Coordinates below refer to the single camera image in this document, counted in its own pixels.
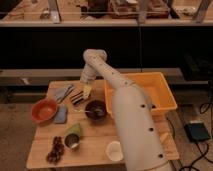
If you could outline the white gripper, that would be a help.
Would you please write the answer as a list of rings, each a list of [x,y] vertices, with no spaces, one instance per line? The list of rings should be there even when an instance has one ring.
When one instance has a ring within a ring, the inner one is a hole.
[[[80,81],[85,84],[91,84],[96,79],[96,71],[89,65],[85,65],[82,71]],[[83,98],[88,99],[91,93],[92,86],[91,85],[84,85],[83,88]]]

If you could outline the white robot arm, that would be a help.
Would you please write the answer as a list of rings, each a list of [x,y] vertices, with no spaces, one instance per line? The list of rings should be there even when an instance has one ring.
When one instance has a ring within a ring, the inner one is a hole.
[[[112,113],[127,171],[172,171],[151,116],[152,102],[134,81],[106,63],[107,53],[87,49],[81,81],[95,81],[99,73],[114,89]]]

